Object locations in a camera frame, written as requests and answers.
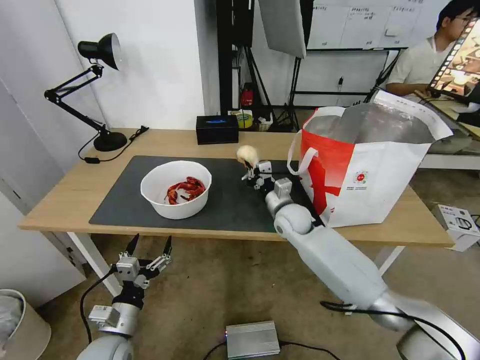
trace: lamp base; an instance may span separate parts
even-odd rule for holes
[[[110,152],[123,148],[127,144],[127,137],[121,132],[101,131],[100,136],[93,141],[95,149],[101,152]]]

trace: white bowl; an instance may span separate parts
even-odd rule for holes
[[[178,204],[170,205],[165,201],[167,190],[176,183],[184,182],[187,177],[194,177],[205,185],[206,190],[197,198],[185,201],[178,196]],[[140,183],[141,195],[150,202],[155,211],[167,219],[189,218],[207,203],[209,189],[212,184],[212,174],[208,169],[193,161],[171,161],[151,170]]]

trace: wooden table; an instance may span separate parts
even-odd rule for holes
[[[134,129],[117,129],[130,136]],[[236,157],[240,145],[252,145],[261,159],[286,160],[293,133],[241,132],[239,144],[197,145],[195,131],[155,130],[142,134],[117,159],[100,164],[80,161],[19,225],[24,230],[67,232],[99,277],[109,267],[89,234],[125,234],[189,238],[284,241],[276,233],[132,227],[90,224],[89,220],[135,155],[230,158]],[[92,149],[88,156],[111,158],[116,152],[99,153]],[[420,198],[408,186],[384,223],[338,228],[338,232],[354,243],[381,245],[376,263],[381,272],[392,264],[405,246],[450,247],[453,242]],[[120,285],[114,276],[104,281],[117,295]]]
[[[466,108],[466,105],[445,95],[442,95],[439,99],[432,99],[420,91],[415,91],[415,95],[418,97],[418,101],[425,100],[425,106],[435,111],[451,129],[460,129],[463,133],[472,136],[474,140],[480,141],[480,127],[457,121],[459,114],[452,110],[452,107]],[[428,153],[419,167],[427,169],[480,170],[480,156]]]
[[[415,95],[417,95],[420,99],[422,100],[427,100],[428,104],[431,105],[435,110],[441,112],[442,114],[448,116],[450,119],[455,121],[457,124],[460,124],[462,127],[464,127],[470,134],[475,136],[476,138],[480,139],[480,127],[478,126],[473,126],[464,122],[459,122],[459,113],[455,112],[452,110],[452,107],[455,108],[467,108],[465,104],[462,104],[461,102],[455,101],[453,98],[448,99],[448,97],[443,97],[439,99],[431,99],[430,97],[427,97],[424,95],[422,92],[415,92]]]

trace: red crayfish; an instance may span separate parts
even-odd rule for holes
[[[166,191],[165,199],[168,198],[170,205],[178,204],[177,199],[179,194],[177,193],[177,190],[179,189],[183,189],[188,194],[188,197],[180,195],[180,197],[186,201],[198,198],[206,190],[203,182],[193,176],[187,176],[186,181],[178,182],[175,185],[170,186]]]

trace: red and white bag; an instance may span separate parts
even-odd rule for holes
[[[301,161],[295,171],[291,160],[300,133]],[[430,145],[451,135],[433,111],[379,91],[369,104],[318,108],[295,135],[287,167],[300,177],[326,225],[378,224],[402,195]]]

